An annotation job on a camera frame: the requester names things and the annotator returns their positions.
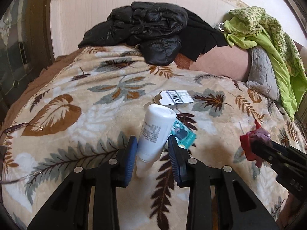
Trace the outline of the green floral quilt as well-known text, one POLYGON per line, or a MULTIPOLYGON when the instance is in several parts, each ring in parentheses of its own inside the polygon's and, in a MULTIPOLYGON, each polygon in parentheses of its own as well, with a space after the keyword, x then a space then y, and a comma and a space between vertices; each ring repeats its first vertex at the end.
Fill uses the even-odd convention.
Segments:
POLYGON ((279 21, 264 8, 249 6, 229 11, 224 21, 224 36, 230 46, 242 49, 261 46, 267 53, 275 74, 282 105, 294 119, 306 93, 306 73, 297 46, 283 31, 279 21))

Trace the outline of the pink quilted mattress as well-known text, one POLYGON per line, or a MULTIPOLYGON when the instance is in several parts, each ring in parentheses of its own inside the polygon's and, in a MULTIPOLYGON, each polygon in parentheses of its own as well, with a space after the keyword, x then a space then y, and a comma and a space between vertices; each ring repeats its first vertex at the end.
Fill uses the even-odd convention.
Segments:
POLYGON ((174 62, 179 69, 228 76, 243 82, 247 81, 251 67, 248 51, 237 46, 215 46, 195 62, 179 53, 174 62))

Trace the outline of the black cloth garment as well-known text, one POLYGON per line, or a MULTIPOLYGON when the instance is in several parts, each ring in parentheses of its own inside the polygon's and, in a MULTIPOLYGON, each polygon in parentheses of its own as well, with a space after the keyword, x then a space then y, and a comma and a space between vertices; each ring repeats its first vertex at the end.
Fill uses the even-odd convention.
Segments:
POLYGON ((200 55, 204 55, 215 46, 228 45, 223 33, 212 28, 198 15, 185 10, 188 14, 187 26, 179 33, 182 55, 195 62, 200 55))

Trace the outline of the purple plastic wrapper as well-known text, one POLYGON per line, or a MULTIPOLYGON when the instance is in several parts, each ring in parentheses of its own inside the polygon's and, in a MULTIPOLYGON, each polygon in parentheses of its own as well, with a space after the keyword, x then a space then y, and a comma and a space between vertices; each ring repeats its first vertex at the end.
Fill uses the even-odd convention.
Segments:
POLYGON ((263 128, 256 129, 255 131, 250 131, 248 133, 249 142, 252 144, 255 141, 259 141, 266 146, 272 147, 271 135, 263 128))

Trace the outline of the grey quilted pillow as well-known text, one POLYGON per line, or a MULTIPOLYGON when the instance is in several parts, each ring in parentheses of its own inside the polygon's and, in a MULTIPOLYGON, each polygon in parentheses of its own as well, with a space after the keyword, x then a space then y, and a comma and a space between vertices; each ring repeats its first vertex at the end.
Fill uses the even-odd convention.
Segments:
POLYGON ((251 66, 246 82, 247 87, 273 101, 279 101, 279 88, 267 52, 258 45, 250 48, 248 53, 250 56, 251 66))

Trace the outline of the black puffer jacket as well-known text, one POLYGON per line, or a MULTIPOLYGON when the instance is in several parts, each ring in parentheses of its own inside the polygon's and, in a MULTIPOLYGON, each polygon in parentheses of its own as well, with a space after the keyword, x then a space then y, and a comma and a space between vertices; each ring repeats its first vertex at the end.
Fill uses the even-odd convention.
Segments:
POLYGON ((168 3, 133 2, 115 8, 105 22, 85 32, 78 47, 135 46, 145 62, 169 65, 180 52, 180 32, 188 23, 187 11, 168 3))

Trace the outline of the white spray bottle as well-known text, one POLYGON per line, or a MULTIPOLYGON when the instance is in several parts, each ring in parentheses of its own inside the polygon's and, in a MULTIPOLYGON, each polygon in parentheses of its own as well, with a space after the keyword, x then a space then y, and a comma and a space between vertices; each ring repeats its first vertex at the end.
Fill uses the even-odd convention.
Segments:
POLYGON ((136 159, 136 175, 144 177, 153 164, 159 160, 170 136, 176 113, 162 105, 147 107, 140 131, 136 159))

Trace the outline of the teal cartoon tissue pack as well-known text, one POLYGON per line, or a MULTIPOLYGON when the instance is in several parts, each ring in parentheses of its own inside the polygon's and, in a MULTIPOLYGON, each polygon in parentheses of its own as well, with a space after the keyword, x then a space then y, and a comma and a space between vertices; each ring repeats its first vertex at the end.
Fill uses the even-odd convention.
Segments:
POLYGON ((183 149, 189 149, 196 140, 196 134, 178 119, 174 121, 170 135, 176 138, 178 146, 183 149))

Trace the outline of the white cigarette box with barcode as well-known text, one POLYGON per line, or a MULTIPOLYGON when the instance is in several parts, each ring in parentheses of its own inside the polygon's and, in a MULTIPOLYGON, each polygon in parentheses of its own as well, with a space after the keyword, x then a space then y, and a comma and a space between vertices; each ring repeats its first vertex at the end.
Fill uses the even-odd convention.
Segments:
POLYGON ((193 102, 193 98, 186 90, 164 90, 157 94, 152 101, 146 103, 144 108, 152 104, 157 104, 170 109, 176 109, 188 106, 193 102))

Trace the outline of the red wrapper scrap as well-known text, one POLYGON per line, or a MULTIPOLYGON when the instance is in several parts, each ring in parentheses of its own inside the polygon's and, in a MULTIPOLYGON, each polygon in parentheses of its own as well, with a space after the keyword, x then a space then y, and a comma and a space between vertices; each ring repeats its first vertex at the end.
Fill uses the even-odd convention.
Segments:
POLYGON ((262 127, 256 119, 254 120, 254 123, 256 126, 255 129, 247 132, 245 135, 241 135, 239 138, 240 138, 241 147, 243 148, 243 152, 245 154, 246 159, 248 161, 255 161, 256 167, 261 168, 261 165, 263 164, 263 159, 256 156, 256 154, 252 152, 251 143, 252 143, 252 135, 254 135, 256 131, 258 129, 261 129, 262 127))

